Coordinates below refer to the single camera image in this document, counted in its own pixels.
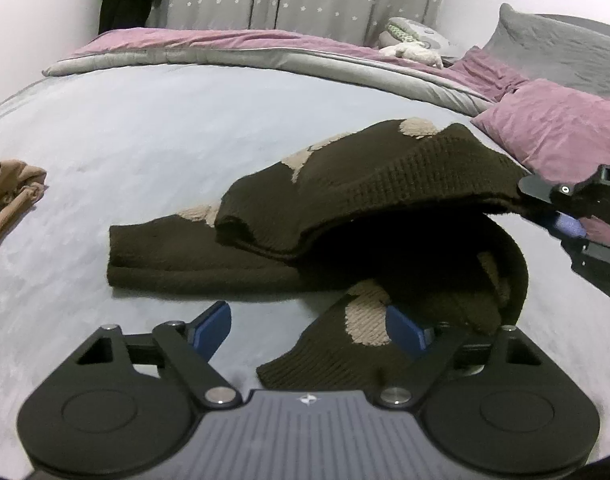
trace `pink pillow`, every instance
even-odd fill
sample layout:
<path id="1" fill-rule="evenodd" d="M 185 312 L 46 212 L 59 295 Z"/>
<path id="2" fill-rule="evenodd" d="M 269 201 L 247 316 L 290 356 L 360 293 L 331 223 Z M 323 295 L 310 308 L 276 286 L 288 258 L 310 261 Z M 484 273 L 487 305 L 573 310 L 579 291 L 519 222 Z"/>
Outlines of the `pink pillow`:
<path id="1" fill-rule="evenodd" d="M 536 79 L 472 123 L 550 182 L 575 184 L 610 164 L 610 98 Z M 581 222 L 591 240 L 610 244 L 609 225 Z"/>
<path id="2" fill-rule="evenodd" d="M 452 79 L 496 102 L 529 81 L 512 67 L 476 46 L 443 72 L 451 73 Z"/>

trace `beige spots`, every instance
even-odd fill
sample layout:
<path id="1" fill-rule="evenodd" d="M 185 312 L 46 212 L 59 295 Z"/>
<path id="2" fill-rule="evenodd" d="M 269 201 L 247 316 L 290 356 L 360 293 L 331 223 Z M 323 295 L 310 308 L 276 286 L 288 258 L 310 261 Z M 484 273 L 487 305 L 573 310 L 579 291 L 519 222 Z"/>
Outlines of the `beige spots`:
<path id="1" fill-rule="evenodd" d="M 347 294 L 356 296 L 345 307 L 345 331 L 352 341 L 365 346 L 388 344 L 385 314 L 389 295 L 374 280 L 357 283 Z"/>
<path id="2" fill-rule="evenodd" d="M 218 209 L 220 204 L 217 205 L 199 205 L 190 209 L 184 209 L 176 213 L 179 217 L 185 220 L 191 220 L 192 222 L 203 221 L 209 227 L 214 227 L 216 216 L 218 215 Z"/>
<path id="3" fill-rule="evenodd" d="M 478 253 L 476 257 L 480 262 L 480 266 L 483 267 L 483 270 L 489 277 L 489 281 L 492 282 L 496 294 L 498 294 L 498 298 L 501 301 L 500 307 L 504 307 L 509 301 L 511 289 L 507 279 L 501 277 L 494 255 L 489 251 L 485 251 L 484 253 Z"/>
<path id="4" fill-rule="evenodd" d="M 415 139 L 422 139 L 423 137 L 429 137 L 438 133 L 436 126 L 427 119 L 420 117 L 412 117 L 405 119 L 398 127 L 400 133 Z"/>
<path id="5" fill-rule="evenodd" d="M 320 150 L 320 148 L 324 148 L 325 146 L 327 146 L 328 144 L 331 144 L 335 140 L 342 139 L 343 137 L 346 137 L 351 134 L 352 134 L 351 132 L 345 132 L 344 134 L 339 134 L 339 135 L 336 135 L 333 137 L 329 137 L 329 139 L 321 140 L 317 144 L 312 144 L 308 148 L 305 148 L 304 150 L 300 150 L 299 152 L 296 152 L 293 155 L 286 156 L 283 160 L 281 160 L 281 162 L 285 166 L 288 166 L 289 168 L 291 168 L 291 170 L 294 172 L 291 175 L 291 181 L 294 184 L 296 184 L 298 175 L 300 174 L 300 170 L 305 165 L 305 163 L 307 162 L 307 159 L 313 152 L 315 152 L 316 150 Z"/>

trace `gray duvet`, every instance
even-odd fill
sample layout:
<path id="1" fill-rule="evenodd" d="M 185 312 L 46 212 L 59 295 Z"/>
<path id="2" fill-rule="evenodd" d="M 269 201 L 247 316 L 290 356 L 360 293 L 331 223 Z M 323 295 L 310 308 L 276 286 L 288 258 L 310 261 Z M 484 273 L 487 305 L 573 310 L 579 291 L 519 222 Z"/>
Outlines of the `gray duvet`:
<path id="1" fill-rule="evenodd" d="M 0 159 L 48 170 L 48 190 L 0 245 L 0 475 L 30 465 L 15 430 L 26 396 L 100 324 L 127 333 L 230 301 L 232 332 L 212 364 L 235 385 L 287 351 L 342 292 L 296 298 L 179 298 L 112 290 L 108 227 L 210 203 L 240 176 L 339 132 L 419 116 L 467 116 L 385 91 L 277 70 L 160 64 L 47 78 L 0 106 Z M 569 269 L 541 228 L 495 218 L 530 270 L 521 328 L 600 411 L 592 460 L 610 453 L 610 299 Z M 463 233 L 454 224 L 450 236 Z"/>

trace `tan cloth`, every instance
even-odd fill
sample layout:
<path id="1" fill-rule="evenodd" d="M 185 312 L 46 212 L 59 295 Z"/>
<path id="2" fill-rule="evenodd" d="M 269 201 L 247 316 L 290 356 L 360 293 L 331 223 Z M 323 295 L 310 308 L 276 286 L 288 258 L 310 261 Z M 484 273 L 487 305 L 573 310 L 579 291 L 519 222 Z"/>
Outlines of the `tan cloth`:
<path id="1" fill-rule="evenodd" d="M 21 160 L 0 162 L 0 239 L 44 193 L 47 172 Z"/>

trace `white plush toy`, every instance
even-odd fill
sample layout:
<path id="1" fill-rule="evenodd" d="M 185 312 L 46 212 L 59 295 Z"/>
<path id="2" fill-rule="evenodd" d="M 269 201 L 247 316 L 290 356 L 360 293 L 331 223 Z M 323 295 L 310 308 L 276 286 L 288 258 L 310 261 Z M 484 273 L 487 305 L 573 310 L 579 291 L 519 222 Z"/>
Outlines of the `white plush toy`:
<path id="1" fill-rule="evenodd" d="M 426 48 L 420 41 L 404 41 L 403 43 L 381 48 L 380 52 L 384 56 L 402 57 L 427 66 L 442 68 L 442 59 L 438 51 Z"/>

